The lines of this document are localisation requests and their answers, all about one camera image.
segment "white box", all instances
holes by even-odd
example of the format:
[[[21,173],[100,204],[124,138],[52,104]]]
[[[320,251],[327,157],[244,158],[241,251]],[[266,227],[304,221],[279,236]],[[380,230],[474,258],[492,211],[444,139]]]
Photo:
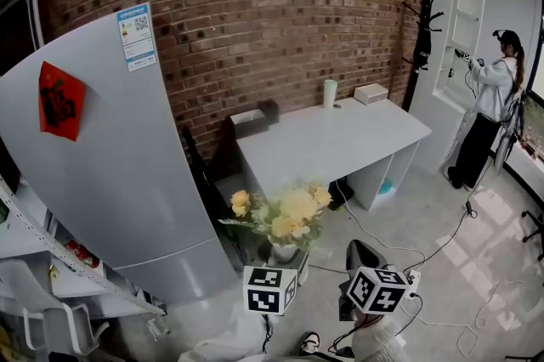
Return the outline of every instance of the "white box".
[[[354,98],[365,105],[377,102],[378,100],[387,99],[388,90],[379,84],[369,84],[368,86],[357,87],[355,89]]]
[[[410,285],[395,270],[359,267],[348,288],[348,297],[365,314],[391,314]]]
[[[246,311],[283,315],[297,294],[294,269],[244,267],[244,306]]]

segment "refrigerator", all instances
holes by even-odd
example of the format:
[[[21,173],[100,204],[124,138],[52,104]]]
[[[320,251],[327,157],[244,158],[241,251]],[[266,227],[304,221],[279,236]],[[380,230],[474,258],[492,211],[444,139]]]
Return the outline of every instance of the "refrigerator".
[[[40,131],[44,61],[85,83],[75,142]],[[51,213],[151,295],[187,303],[237,280],[182,149],[148,3],[79,27],[2,76],[0,136]]]

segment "cable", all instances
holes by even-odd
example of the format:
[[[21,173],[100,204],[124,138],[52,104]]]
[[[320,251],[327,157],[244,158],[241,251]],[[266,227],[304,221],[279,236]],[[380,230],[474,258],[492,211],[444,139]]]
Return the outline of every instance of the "cable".
[[[346,270],[328,269],[327,267],[321,267],[320,265],[312,265],[312,264],[309,264],[308,266],[309,266],[309,267],[312,267],[313,269],[320,269],[320,270],[331,271],[332,273],[349,274]]]
[[[490,166],[491,166],[491,163],[493,162],[493,160],[489,160],[488,163],[487,163],[487,167],[485,168],[484,172],[480,175],[479,177],[479,180],[478,182],[474,185],[474,188],[473,190],[470,192],[470,194],[467,196],[467,201],[465,202],[465,207],[467,208],[466,211],[462,214],[461,216],[461,221],[459,222],[459,224],[457,225],[457,229],[456,231],[453,233],[453,235],[450,237],[450,239],[448,241],[446,241],[446,243],[444,243],[442,246],[440,246],[438,248],[438,250],[436,252],[434,252],[430,257],[424,259],[423,261],[421,261],[420,263],[415,263],[409,267],[406,267],[404,269],[404,274],[406,274],[406,270],[408,269],[412,269],[414,267],[417,267],[418,265],[421,267],[423,266],[423,264],[425,264],[425,262],[427,262],[431,257],[433,257],[434,255],[436,255],[438,252],[440,252],[444,247],[446,247],[450,242],[451,240],[453,240],[453,238],[457,235],[457,232],[459,231],[459,228],[461,228],[461,224],[462,224],[462,221],[464,220],[464,218],[469,215],[470,217],[472,218],[477,218],[478,217],[478,212],[472,208],[472,205],[470,204],[470,198],[472,197],[472,195],[474,194],[474,191],[476,191],[476,189],[479,187],[480,183],[482,182],[482,180],[484,179],[484,176],[485,174],[487,173],[487,171],[489,170]]]
[[[343,207],[346,208],[346,211],[348,211],[352,216],[353,218],[355,219],[355,221],[357,222],[357,224],[359,225],[359,227],[363,230],[363,232],[365,232],[366,234],[368,234],[369,236],[371,236],[374,240],[376,240],[378,243],[380,243],[382,246],[384,246],[386,249],[394,249],[394,250],[402,250],[402,251],[408,251],[408,252],[418,252],[418,253],[421,253],[423,255],[423,260],[426,261],[427,260],[427,257],[425,256],[425,253],[423,253],[421,250],[419,249],[414,249],[414,248],[410,248],[410,247],[395,247],[395,246],[388,246],[387,244],[385,244],[382,240],[380,240],[378,237],[376,237],[374,234],[370,233],[368,230],[366,230],[362,223],[359,221],[359,219],[357,218],[357,216],[354,214],[353,211],[351,211],[351,208],[349,207],[349,204],[348,204],[348,199],[346,199],[346,196],[343,194],[342,190],[340,189],[340,187],[338,186],[338,182],[337,181],[334,181],[334,183],[336,184],[337,188],[338,188],[338,191],[340,191],[340,194],[342,195],[343,199],[344,199],[344,203],[343,203]]]
[[[379,320],[381,320],[383,317],[383,315],[378,315],[375,319],[369,321],[368,323],[366,323],[365,321],[362,322],[360,325],[357,325],[356,327],[354,327],[351,331],[349,332],[346,332],[344,333],[343,335],[341,335],[340,337],[336,338],[331,346],[327,349],[327,351],[329,353],[332,353],[332,354],[335,354],[336,356],[343,356],[343,357],[346,357],[345,355],[343,354],[338,354],[338,348],[337,348],[337,345],[342,342],[345,338],[349,337],[350,335],[354,334],[358,329],[362,329],[364,327],[369,327],[371,325],[374,325],[376,324]]]
[[[468,215],[468,211],[465,211],[462,216],[461,216],[461,220],[459,221],[459,224],[457,225],[457,229],[456,231],[453,233],[453,235],[450,237],[450,239],[448,241],[446,241],[442,246],[440,246],[430,257],[427,257],[425,259],[423,259],[422,261],[420,261],[419,263],[415,263],[413,265],[409,265],[408,267],[406,267],[403,271],[404,274],[406,274],[406,271],[409,270],[409,269],[413,269],[414,267],[417,267],[418,265],[423,265],[425,264],[425,262],[427,262],[429,259],[431,259],[434,255],[436,255],[438,252],[440,252],[444,247],[446,247],[450,242],[451,240],[453,240],[453,237],[455,237],[457,235],[457,232],[459,231],[459,228],[461,228],[461,224],[462,224],[462,221],[464,220],[465,216]]]
[[[266,326],[266,337],[264,338],[263,342],[263,353],[266,353],[266,344],[268,344],[270,339],[272,338],[274,330],[272,329],[272,325],[270,324],[269,316],[265,314],[262,314],[262,316],[264,318],[264,323]]]
[[[397,333],[397,334],[395,335],[396,337],[397,337],[398,335],[400,335],[403,331],[405,331],[405,330],[408,328],[408,326],[409,326],[410,324],[412,324],[416,318],[418,318],[417,316],[419,315],[419,313],[422,312],[422,309],[423,309],[423,299],[421,298],[421,296],[420,296],[419,294],[416,294],[416,293],[412,293],[412,294],[413,294],[413,297],[419,298],[419,301],[420,301],[422,304],[419,306],[419,309],[417,310],[416,314],[415,314],[413,317],[411,317],[411,320],[408,322],[408,324],[405,325],[402,329],[400,329],[400,332]]]
[[[476,316],[474,317],[474,329],[476,330],[480,330],[482,329],[483,327],[485,327],[486,323],[487,323],[487,319],[485,317],[481,317],[480,314],[482,313],[482,311],[485,309],[485,307],[490,304],[491,300],[493,299],[493,297],[495,296],[496,292],[499,290],[499,288],[501,286],[504,286],[504,285],[512,285],[512,284],[521,284],[521,285],[524,285],[524,282],[522,280],[511,280],[511,281],[508,281],[508,282],[502,282],[500,284],[498,284],[495,288],[495,290],[491,293],[491,296],[489,298],[489,300],[485,303],[484,306],[482,306],[478,313],[476,314]],[[457,349],[459,350],[459,353],[462,354],[462,356],[464,358],[466,358],[473,350],[474,348],[476,347],[476,344],[478,343],[478,339],[479,339],[479,336],[478,336],[478,333],[476,333],[473,328],[470,326],[470,322],[465,324],[465,325],[454,325],[454,324],[449,324],[449,323],[432,323],[430,321],[426,321],[424,320],[423,318],[419,317],[419,313],[421,311],[421,309],[419,309],[417,311],[417,313],[415,315],[413,314],[409,314],[408,312],[406,312],[406,309],[404,309],[403,306],[400,306],[400,308],[404,311],[404,313],[406,315],[409,315],[411,317],[413,317],[413,319],[418,319],[420,320],[424,325],[442,325],[442,326],[445,326],[445,327],[463,327],[464,330],[462,331],[462,334],[457,338]],[[472,334],[474,334],[476,336],[476,340],[474,341],[474,345],[465,353],[462,351],[461,349],[461,345],[459,344],[459,342],[461,341],[461,338],[463,337],[463,335],[465,334],[466,331],[470,331]]]
[[[474,92],[474,88],[470,87],[470,84],[467,81],[467,76],[469,73],[470,73],[470,69],[465,74],[465,84],[467,84],[467,87],[470,88],[470,91],[473,93],[474,98],[477,99],[478,97],[476,96],[476,92]]]

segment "qr code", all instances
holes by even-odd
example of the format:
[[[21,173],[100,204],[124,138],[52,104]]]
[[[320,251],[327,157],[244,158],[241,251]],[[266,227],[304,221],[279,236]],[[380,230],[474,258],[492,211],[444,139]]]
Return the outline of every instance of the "qr code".
[[[149,25],[147,24],[147,16],[136,18],[134,20],[134,23],[136,24],[136,31],[144,30],[145,28],[149,27]]]

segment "window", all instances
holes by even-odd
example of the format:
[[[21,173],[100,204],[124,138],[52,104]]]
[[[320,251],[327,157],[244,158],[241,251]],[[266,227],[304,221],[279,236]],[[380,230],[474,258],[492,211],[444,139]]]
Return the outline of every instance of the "window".
[[[535,63],[530,74],[527,90],[529,96],[541,107],[544,107],[544,0],[542,0],[542,21],[538,46],[536,47]]]

